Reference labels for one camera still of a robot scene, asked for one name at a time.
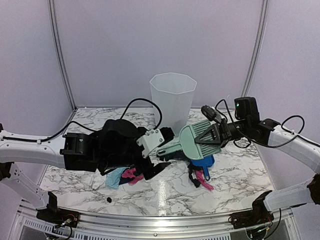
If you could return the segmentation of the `green hand brush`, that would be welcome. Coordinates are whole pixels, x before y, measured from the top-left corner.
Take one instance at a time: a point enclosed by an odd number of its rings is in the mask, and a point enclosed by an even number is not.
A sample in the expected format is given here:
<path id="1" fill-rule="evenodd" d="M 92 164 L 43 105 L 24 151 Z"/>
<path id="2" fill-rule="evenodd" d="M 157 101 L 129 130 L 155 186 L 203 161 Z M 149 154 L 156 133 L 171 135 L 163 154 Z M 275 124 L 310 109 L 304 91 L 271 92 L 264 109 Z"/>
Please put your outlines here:
<path id="1" fill-rule="evenodd" d="M 161 159 L 168 159 L 168 155 L 183 152 L 190 160 L 201 160 L 221 152 L 220 144 L 197 144 L 195 137 L 207 127 L 213 125 L 209 120 L 203 120 L 184 126 L 178 136 L 178 142 L 159 149 L 156 155 Z"/>

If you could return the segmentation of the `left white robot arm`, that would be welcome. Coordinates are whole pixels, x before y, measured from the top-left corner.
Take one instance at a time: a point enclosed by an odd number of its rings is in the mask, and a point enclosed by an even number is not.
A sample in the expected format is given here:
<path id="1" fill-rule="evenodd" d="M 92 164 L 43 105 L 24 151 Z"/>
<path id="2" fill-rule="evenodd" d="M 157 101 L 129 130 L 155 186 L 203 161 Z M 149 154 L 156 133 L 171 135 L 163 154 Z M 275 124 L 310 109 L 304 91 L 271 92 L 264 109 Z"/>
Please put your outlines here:
<path id="1" fill-rule="evenodd" d="M 32 186 L 15 163 L 45 164 L 68 171 L 99 171 L 102 176 L 121 167 L 134 167 L 146 180 L 165 165 L 154 165 L 150 153 L 174 139 L 170 127 L 151 130 L 125 119 L 108 119 L 90 134 L 63 132 L 41 138 L 0 131 L 0 180 L 28 200 L 53 223 L 63 219 L 57 197 Z"/>

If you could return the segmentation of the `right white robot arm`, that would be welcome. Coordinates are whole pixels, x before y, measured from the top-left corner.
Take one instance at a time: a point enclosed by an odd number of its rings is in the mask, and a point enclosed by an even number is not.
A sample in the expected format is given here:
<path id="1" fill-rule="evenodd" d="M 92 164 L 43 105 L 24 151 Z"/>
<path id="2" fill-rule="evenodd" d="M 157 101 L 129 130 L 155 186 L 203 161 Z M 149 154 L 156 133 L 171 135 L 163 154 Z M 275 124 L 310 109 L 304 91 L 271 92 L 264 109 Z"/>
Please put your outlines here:
<path id="1" fill-rule="evenodd" d="M 234 100 L 234 115 L 226 117 L 217 107 L 204 105 L 202 114 L 213 126 L 211 145 L 223 148 L 228 142 L 246 139 L 258 147 L 262 162 L 271 176 L 275 190 L 262 193 L 252 203 L 247 219 L 258 224 L 267 213 L 285 207 L 320 203 L 320 145 L 302 136 L 305 120 L 301 115 L 299 130 L 290 130 L 284 122 L 261 119 L 254 97 Z"/>

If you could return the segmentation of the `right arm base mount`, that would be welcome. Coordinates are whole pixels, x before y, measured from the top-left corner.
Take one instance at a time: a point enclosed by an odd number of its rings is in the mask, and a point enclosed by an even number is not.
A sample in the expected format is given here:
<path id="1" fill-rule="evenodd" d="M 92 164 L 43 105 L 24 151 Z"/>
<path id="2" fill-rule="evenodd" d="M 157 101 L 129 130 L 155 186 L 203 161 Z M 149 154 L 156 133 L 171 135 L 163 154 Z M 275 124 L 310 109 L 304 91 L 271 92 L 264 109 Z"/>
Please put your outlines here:
<path id="1" fill-rule="evenodd" d="M 271 223 L 275 218 L 271 211 L 268 211 L 264 200 L 272 190 L 268 190 L 258 196 L 252 202 L 251 210 L 244 210 L 232 213 L 228 222 L 233 225 L 234 229 L 252 227 L 259 224 Z"/>

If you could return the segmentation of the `blue plastic dustpan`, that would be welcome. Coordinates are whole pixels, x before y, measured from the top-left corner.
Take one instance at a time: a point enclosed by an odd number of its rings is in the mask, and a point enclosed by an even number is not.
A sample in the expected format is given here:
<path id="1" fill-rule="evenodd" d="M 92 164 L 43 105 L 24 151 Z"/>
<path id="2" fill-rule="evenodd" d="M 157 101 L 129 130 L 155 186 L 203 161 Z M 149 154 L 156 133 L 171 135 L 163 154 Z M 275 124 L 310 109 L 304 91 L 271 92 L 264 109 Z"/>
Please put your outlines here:
<path id="1" fill-rule="evenodd" d="M 191 160 L 190 168 L 192 170 L 203 170 L 204 177 L 206 181 L 211 179 L 209 168 L 212 167 L 215 163 L 215 158 L 213 155 L 206 156 L 203 159 Z"/>

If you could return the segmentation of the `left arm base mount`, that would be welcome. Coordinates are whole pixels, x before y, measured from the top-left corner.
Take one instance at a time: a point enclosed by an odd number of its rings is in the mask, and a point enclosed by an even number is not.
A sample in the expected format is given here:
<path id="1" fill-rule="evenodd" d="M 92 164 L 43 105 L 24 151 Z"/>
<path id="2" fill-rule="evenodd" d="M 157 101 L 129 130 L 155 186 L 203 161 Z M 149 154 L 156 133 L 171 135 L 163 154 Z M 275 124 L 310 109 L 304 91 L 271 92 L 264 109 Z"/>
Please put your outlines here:
<path id="1" fill-rule="evenodd" d="M 65 221 L 70 220 L 68 224 L 72 228 L 76 228 L 79 222 L 80 213 L 78 211 L 58 207 L 58 199 L 51 191 L 49 191 L 47 195 L 48 200 L 45 201 L 44 208 L 36 209 L 36 217 L 56 225 L 60 225 Z"/>

